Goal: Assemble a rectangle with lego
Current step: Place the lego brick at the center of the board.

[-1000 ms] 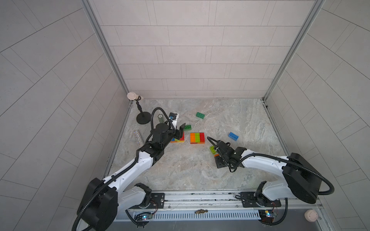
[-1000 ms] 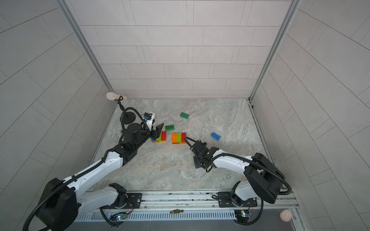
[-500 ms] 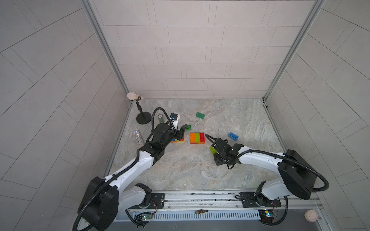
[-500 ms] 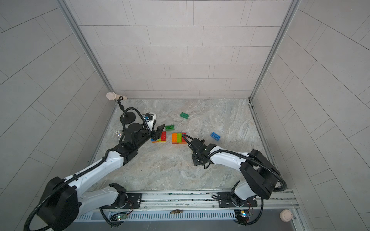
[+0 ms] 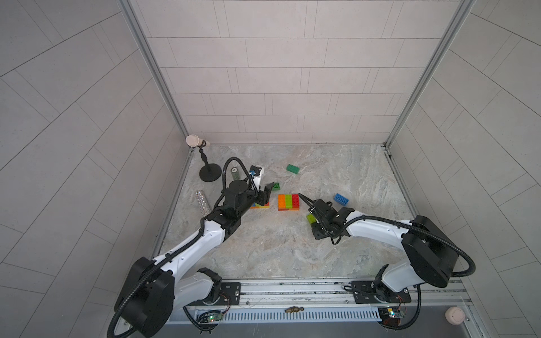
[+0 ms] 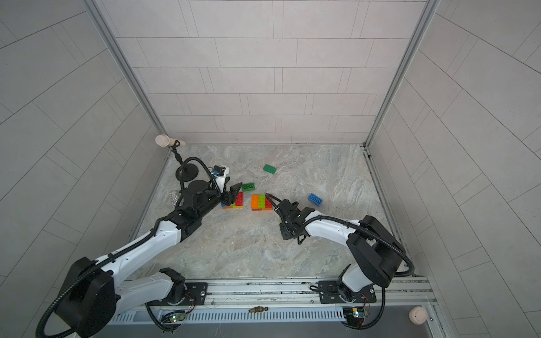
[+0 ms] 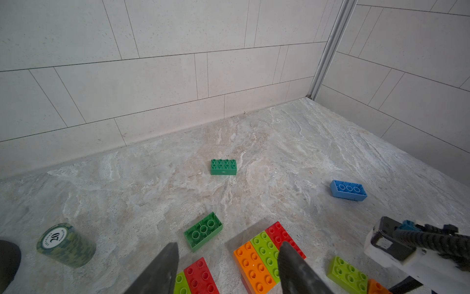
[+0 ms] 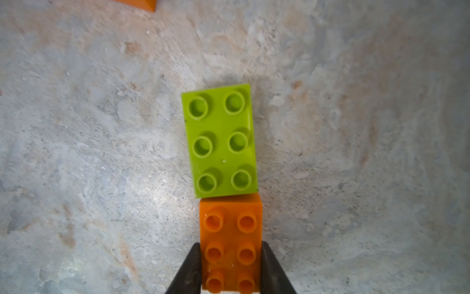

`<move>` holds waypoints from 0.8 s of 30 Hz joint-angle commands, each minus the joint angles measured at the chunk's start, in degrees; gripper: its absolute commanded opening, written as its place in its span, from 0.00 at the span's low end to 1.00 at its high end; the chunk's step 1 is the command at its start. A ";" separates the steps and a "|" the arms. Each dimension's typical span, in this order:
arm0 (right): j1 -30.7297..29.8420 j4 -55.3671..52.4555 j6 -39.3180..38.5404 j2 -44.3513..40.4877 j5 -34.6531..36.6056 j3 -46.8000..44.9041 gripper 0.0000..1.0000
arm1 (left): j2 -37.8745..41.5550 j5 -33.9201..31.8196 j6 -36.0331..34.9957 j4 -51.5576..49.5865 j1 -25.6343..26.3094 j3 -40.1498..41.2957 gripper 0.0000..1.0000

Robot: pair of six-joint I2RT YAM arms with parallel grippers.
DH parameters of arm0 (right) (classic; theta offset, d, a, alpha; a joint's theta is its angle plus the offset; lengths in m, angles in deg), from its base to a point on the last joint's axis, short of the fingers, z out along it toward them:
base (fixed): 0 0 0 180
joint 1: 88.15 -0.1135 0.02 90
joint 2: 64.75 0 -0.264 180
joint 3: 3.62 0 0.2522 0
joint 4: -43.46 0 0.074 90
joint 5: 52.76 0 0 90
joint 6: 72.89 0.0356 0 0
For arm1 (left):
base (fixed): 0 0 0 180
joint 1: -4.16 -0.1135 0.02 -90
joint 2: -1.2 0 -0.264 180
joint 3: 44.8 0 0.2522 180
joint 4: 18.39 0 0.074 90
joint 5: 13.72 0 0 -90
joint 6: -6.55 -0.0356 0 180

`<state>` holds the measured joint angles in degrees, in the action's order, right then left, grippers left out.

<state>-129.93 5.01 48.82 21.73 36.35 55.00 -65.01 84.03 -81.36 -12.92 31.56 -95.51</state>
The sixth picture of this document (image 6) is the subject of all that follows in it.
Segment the lime green lego brick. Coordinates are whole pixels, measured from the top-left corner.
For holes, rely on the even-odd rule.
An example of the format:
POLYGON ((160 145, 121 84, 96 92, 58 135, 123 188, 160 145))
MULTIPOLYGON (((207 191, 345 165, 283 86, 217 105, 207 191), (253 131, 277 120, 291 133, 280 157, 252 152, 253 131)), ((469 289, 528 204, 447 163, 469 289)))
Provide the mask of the lime green lego brick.
POLYGON ((259 208, 265 208, 266 196, 264 194, 259 194, 259 208))

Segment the long orange lego brick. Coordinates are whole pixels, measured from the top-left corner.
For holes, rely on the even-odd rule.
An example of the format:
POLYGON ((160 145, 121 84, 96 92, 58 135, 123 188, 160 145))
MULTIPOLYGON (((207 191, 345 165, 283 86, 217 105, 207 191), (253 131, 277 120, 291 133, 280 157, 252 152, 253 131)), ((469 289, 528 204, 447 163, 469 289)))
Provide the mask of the long orange lego brick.
POLYGON ((251 208, 252 208, 252 211, 259 210, 259 195, 258 194, 252 195, 251 208))

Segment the blue lego brick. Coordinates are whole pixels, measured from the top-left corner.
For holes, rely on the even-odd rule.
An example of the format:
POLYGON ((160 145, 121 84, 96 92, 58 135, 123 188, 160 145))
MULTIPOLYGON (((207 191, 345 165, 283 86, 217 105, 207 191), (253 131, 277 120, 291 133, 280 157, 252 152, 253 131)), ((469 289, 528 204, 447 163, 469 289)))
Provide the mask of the blue lego brick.
POLYGON ((316 196, 315 194, 310 194, 308 200, 317 206, 320 206, 323 202, 322 198, 316 196))

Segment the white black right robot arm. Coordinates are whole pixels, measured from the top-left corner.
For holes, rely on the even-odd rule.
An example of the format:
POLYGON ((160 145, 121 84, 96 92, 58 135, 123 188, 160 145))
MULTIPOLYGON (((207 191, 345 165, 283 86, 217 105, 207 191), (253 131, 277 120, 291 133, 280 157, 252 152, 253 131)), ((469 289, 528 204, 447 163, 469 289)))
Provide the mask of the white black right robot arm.
POLYGON ((320 237, 346 246, 356 263, 340 274, 337 289, 328 291, 343 301, 357 300, 365 287, 389 287, 394 277, 414 274, 413 261, 400 242, 373 216, 344 220, 322 214, 313 208, 299 209, 297 202, 266 194, 266 201, 280 217, 284 240, 296 239, 301 245, 308 237, 320 237))

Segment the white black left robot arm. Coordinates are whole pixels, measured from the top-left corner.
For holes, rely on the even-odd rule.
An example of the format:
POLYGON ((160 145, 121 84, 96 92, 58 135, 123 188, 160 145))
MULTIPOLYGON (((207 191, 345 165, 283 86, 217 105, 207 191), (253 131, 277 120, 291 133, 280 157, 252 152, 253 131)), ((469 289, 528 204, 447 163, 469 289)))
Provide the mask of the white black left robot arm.
POLYGON ((238 199, 242 184, 230 189, 215 190, 210 182, 195 180, 180 195, 180 205, 159 218, 146 234, 122 248, 91 261, 76 261, 64 280, 58 297, 40 318, 35 335, 46 337, 46 324, 52 314, 58 315, 69 330, 59 333, 67 337, 91 337, 118 314, 154 301, 170 305, 187 296, 185 278, 172 268, 162 268, 150 277, 128 280, 128 277, 161 252, 176 246, 201 226, 202 218, 221 204, 231 205, 238 199))

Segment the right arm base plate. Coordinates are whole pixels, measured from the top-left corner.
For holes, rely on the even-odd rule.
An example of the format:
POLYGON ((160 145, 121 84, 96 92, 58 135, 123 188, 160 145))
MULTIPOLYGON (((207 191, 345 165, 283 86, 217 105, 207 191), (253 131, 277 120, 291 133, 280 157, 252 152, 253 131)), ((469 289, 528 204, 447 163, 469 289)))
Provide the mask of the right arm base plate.
POLYGON ((322 304, 372 304, 377 301, 371 284, 354 292, 342 282, 321 280, 309 289, 318 294, 322 304))

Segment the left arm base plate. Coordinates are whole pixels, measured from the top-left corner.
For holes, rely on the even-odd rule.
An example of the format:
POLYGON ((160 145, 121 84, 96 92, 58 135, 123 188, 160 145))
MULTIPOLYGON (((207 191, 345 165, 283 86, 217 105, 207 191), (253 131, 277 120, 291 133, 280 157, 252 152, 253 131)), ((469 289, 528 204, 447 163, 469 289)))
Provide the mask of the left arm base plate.
POLYGON ((203 306, 207 296, 207 283, 185 283, 183 290, 173 290, 162 300, 149 303, 150 306, 203 306))

